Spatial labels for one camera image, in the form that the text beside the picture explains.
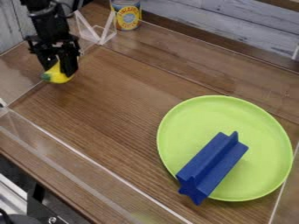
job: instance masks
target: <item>yellow can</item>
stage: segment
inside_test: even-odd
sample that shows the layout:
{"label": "yellow can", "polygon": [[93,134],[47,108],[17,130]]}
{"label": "yellow can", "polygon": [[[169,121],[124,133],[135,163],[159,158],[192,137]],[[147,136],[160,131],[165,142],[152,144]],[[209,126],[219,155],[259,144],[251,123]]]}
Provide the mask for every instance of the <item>yellow can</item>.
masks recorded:
{"label": "yellow can", "polygon": [[141,7],[140,0],[116,0],[111,3],[116,12],[116,28],[120,31],[131,31],[140,25]]}

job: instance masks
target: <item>blue block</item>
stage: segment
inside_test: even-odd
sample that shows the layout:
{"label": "blue block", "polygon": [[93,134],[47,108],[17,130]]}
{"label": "blue block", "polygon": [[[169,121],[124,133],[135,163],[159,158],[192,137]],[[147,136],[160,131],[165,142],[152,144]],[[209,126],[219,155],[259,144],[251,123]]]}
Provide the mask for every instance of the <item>blue block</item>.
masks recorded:
{"label": "blue block", "polygon": [[177,172],[179,193],[188,195],[196,205],[211,195],[247,150],[236,131],[231,136],[220,132]]}

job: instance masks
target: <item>green plate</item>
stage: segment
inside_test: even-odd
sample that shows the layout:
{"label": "green plate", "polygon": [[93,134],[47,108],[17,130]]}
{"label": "green plate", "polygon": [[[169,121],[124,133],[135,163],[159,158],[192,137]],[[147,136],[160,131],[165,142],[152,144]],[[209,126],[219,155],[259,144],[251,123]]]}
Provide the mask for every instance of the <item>green plate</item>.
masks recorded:
{"label": "green plate", "polygon": [[279,122],[252,103],[212,95],[180,103],[157,130],[160,158],[173,176],[216,134],[234,131],[248,151],[213,190],[215,200],[252,200],[283,184],[294,152]]}

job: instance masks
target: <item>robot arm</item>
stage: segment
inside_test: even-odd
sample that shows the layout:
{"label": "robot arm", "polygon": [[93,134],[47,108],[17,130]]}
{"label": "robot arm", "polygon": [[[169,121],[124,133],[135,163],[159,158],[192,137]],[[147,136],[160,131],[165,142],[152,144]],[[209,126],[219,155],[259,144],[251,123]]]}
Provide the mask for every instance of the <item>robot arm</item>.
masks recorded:
{"label": "robot arm", "polygon": [[69,78],[79,69],[79,38],[69,34],[69,25],[61,3],[55,0],[21,0],[36,35],[25,37],[44,70],[60,65],[60,73]]}

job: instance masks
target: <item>can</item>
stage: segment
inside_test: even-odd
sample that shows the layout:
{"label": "can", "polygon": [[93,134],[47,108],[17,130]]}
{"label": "can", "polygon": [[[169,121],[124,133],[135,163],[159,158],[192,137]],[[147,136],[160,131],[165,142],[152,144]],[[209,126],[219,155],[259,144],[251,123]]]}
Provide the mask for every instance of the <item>can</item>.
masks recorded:
{"label": "can", "polygon": [[141,4],[140,0],[116,0],[111,3],[116,12],[116,28],[120,31],[132,31],[140,25]]}

